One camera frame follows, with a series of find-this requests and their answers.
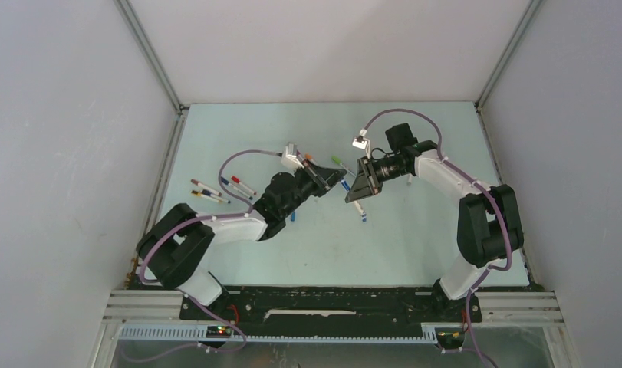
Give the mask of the light blue marker body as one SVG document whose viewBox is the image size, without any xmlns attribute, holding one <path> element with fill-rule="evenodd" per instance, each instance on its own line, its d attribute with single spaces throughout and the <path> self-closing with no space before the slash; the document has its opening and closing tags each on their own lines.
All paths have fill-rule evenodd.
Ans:
<svg viewBox="0 0 622 368">
<path fill-rule="evenodd" d="M 360 204 L 359 201 L 354 201 L 353 204 L 354 204 L 354 207 L 356 208 L 356 210 L 358 211 L 358 213 L 360 215 L 361 221 L 362 222 L 366 222 L 367 221 L 367 213 L 364 210 L 363 206 Z"/>
</svg>

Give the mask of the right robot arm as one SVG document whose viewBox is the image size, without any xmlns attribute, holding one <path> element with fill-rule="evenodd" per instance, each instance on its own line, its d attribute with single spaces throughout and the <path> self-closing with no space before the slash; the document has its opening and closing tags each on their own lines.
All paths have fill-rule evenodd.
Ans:
<svg viewBox="0 0 622 368">
<path fill-rule="evenodd" d="M 524 244 L 514 190 L 491 186 L 452 164 L 436 143 L 420 142 L 408 123 L 385 132 L 390 153 L 358 161 L 358 173 L 345 198 L 356 202 L 379 195 L 386 181 L 415 176 L 437 188 L 458 208 L 456 244 L 459 256 L 436 282 L 431 308 L 440 320 L 462 310 L 461 299 L 473 293 L 491 270 L 507 271 L 513 253 Z"/>
</svg>

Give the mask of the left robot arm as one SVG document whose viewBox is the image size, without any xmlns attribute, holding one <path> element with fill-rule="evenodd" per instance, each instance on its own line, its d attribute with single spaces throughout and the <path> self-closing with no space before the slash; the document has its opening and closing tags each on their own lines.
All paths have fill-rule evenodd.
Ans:
<svg viewBox="0 0 622 368">
<path fill-rule="evenodd" d="M 209 248 L 273 238 L 306 200 L 322 197 L 346 175 L 345 169 L 305 160 L 293 173 L 275 174 L 249 213 L 200 215 L 186 203 L 175 205 L 137 245 L 140 281 L 178 290 L 196 300 L 209 319 L 219 319 L 228 309 L 228 299 L 222 284 L 202 265 Z"/>
</svg>

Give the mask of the green cap marker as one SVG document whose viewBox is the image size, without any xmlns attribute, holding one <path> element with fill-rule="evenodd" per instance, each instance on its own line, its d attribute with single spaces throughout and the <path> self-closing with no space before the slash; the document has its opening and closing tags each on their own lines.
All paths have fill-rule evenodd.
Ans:
<svg viewBox="0 0 622 368">
<path fill-rule="evenodd" d="M 342 169 L 345 169 L 354 178 L 357 176 L 357 174 L 350 167 L 348 167 L 339 157 L 332 156 L 331 160 L 339 165 Z"/>
</svg>

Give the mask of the orange cap marker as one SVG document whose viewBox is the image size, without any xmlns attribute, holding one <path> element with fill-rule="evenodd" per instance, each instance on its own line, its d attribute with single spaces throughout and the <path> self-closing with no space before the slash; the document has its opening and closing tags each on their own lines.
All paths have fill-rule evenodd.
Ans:
<svg viewBox="0 0 622 368">
<path fill-rule="evenodd" d="M 304 156 L 305 156 L 305 159 L 306 159 L 308 162 L 313 163 L 313 164 L 315 164 L 315 165 L 317 164 L 317 163 L 316 163 L 316 161 L 314 160 L 314 158 L 313 158 L 313 156 L 312 156 L 312 155 L 310 155 L 310 154 L 305 154 Z"/>
</svg>

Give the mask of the red cap marker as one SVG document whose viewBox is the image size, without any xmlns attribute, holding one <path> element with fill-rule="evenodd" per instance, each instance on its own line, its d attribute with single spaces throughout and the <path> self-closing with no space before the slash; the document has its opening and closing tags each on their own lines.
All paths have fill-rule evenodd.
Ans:
<svg viewBox="0 0 622 368">
<path fill-rule="evenodd" d="M 240 180 L 238 177 L 236 176 L 232 176 L 231 177 L 232 181 L 236 184 L 238 184 L 239 186 L 241 186 L 246 192 L 249 192 L 251 195 L 255 196 L 257 194 L 257 192 L 250 188 L 249 186 L 247 186 L 242 180 Z"/>
</svg>

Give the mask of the dark blue cap marker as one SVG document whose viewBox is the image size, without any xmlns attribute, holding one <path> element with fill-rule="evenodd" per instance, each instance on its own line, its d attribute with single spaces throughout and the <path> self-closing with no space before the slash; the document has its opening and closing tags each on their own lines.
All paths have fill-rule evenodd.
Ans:
<svg viewBox="0 0 622 368">
<path fill-rule="evenodd" d="M 235 183 L 227 180 L 226 178 L 224 178 L 222 176 L 220 177 L 220 180 L 221 180 L 221 183 L 223 185 L 226 185 L 226 186 L 232 188 L 235 192 L 237 192 L 242 197 L 250 199 L 250 200 L 253 199 L 253 196 L 249 192 L 246 192 L 243 189 L 239 188 Z"/>
</svg>

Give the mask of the yellow black marker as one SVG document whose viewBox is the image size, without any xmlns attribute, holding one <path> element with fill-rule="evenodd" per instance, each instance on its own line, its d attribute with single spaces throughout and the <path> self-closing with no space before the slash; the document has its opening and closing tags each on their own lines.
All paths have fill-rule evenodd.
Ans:
<svg viewBox="0 0 622 368">
<path fill-rule="evenodd" d="M 229 204 L 231 201 L 227 200 L 227 199 L 223 199 L 220 196 L 217 195 L 213 195 L 211 192 L 209 192 L 208 190 L 202 190 L 202 191 L 196 191 L 196 190 L 192 190 L 191 193 L 194 196 L 198 196 L 200 198 L 206 198 L 210 201 L 213 202 L 218 202 L 218 203 L 226 203 Z"/>
</svg>

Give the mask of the brown cap marker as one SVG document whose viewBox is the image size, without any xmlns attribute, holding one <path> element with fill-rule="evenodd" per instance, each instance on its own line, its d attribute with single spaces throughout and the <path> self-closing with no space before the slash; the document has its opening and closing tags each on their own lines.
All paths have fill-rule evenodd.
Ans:
<svg viewBox="0 0 622 368">
<path fill-rule="evenodd" d="M 209 193 L 211 193 L 214 196 L 222 197 L 222 193 L 217 191 L 217 190 L 215 190 L 211 186 L 208 186 L 208 185 L 206 185 L 206 184 L 204 184 L 204 183 L 202 183 L 202 182 L 200 182 L 200 181 L 198 181 L 196 179 L 191 179 L 190 182 L 192 184 L 194 184 L 195 186 L 198 186 L 199 188 L 208 191 Z"/>
</svg>

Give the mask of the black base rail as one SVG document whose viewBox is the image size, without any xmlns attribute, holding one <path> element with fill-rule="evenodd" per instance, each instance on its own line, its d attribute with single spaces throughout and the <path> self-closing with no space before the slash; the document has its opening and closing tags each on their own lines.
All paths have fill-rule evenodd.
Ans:
<svg viewBox="0 0 622 368">
<path fill-rule="evenodd" d="M 432 287 L 229 287 L 209 309 L 249 337 L 420 338 L 423 327 L 482 321 L 477 297 Z"/>
</svg>

